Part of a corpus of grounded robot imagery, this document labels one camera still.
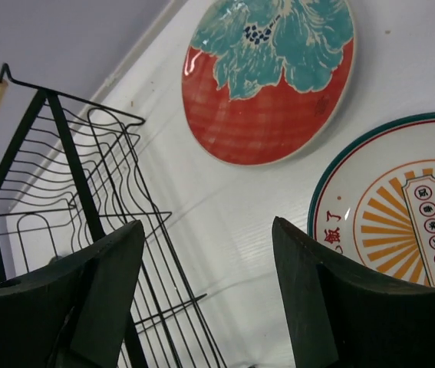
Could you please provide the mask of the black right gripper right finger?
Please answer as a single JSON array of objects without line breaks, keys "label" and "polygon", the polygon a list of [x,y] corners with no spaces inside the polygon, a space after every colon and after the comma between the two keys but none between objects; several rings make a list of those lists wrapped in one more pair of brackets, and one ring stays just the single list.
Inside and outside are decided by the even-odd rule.
[{"label": "black right gripper right finger", "polygon": [[284,218],[272,245],[297,367],[435,367],[435,288],[371,270]]}]

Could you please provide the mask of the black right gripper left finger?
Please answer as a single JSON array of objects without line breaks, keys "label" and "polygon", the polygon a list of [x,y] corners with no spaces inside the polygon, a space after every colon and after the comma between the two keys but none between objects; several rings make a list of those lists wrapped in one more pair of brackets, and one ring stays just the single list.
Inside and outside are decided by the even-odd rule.
[{"label": "black right gripper left finger", "polygon": [[0,367],[116,367],[142,263],[132,221],[0,284]]}]

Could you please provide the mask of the white plate with orange sunburst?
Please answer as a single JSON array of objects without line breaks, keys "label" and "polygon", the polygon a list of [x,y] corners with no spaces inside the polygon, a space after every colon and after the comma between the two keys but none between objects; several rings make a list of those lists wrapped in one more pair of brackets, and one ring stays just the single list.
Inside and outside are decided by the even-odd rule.
[{"label": "white plate with orange sunburst", "polygon": [[364,266],[435,288],[435,113],[376,127],[321,176],[308,234]]}]

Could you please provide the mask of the red plate with teal flower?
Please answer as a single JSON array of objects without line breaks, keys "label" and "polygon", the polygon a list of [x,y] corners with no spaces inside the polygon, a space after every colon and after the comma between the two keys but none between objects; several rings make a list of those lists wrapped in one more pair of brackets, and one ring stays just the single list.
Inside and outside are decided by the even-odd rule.
[{"label": "red plate with teal flower", "polygon": [[189,130],[224,163],[287,159],[334,119],[355,54],[346,1],[215,1],[183,63]]}]

